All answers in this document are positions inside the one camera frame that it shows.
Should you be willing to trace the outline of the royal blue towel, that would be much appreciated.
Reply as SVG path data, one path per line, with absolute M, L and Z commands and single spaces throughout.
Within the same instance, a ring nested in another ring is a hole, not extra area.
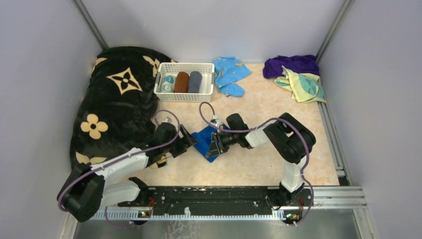
M 209 150 L 212 140 L 212 133 L 217 130 L 211 126 L 203 128 L 199 132 L 193 132 L 192 137 L 195 138 L 198 142 L 194 145 L 195 149 L 206 159 L 209 163 L 214 162 L 218 156 L 206 157 L 206 154 Z

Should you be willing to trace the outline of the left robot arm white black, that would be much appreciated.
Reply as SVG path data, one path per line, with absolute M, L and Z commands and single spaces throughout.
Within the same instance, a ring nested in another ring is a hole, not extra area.
M 152 194 L 146 183 L 136 177 L 121 179 L 150 166 L 162 167 L 167 153 L 177 157 L 197 142 L 183 125 L 162 122 L 140 147 L 103 163 L 76 166 L 57 196 L 58 206 L 78 222 L 89 220 L 108 206 L 148 206 Z

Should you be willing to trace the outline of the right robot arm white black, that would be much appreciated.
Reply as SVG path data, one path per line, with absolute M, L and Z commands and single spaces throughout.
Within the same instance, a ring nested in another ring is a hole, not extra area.
M 210 126 L 216 130 L 211 134 L 211 144 L 205 157 L 212 158 L 226 153 L 234 144 L 247 149 L 272 144 L 285 160 L 280 183 L 281 201 L 286 205 L 298 201 L 305 184 L 303 170 L 316 143 L 314 134 L 289 113 L 283 113 L 256 128 L 249 128 L 238 113 L 229 115 L 226 122 L 228 129 L 224 129 L 217 118 L 210 121 Z

